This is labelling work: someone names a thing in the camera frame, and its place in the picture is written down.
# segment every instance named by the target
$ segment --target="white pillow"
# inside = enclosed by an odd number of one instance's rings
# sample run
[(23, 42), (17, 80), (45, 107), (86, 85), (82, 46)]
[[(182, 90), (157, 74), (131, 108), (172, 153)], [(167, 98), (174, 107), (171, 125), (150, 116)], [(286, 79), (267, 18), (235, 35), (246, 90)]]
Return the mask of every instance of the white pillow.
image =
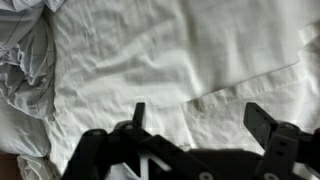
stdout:
[(43, 122), (14, 109), (0, 97), (0, 151), (42, 157), (49, 150)]

